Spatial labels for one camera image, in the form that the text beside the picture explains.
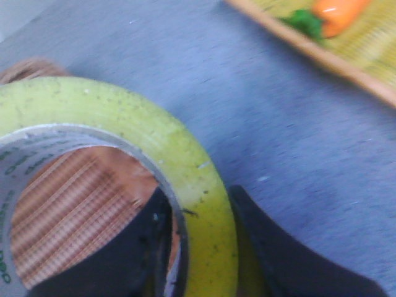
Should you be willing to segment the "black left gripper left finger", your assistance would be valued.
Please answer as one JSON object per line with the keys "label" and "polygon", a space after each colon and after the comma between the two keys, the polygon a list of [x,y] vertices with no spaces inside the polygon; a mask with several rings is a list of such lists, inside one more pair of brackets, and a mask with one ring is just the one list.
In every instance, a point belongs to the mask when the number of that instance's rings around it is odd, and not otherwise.
{"label": "black left gripper left finger", "polygon": [[163,296],[172,209],[156,188],[145,207],[108,244],[30,291],[30,296]]}

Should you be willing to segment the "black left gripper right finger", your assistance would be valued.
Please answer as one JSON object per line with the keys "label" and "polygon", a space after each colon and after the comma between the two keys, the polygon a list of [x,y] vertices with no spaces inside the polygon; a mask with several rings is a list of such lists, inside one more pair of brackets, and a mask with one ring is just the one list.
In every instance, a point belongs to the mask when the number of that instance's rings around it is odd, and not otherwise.
{"label": "black left gripper right finger", "polygon": [[295,240],[242,186],[229,188],[238,234],[243,296],[385,296],[373,280]]}

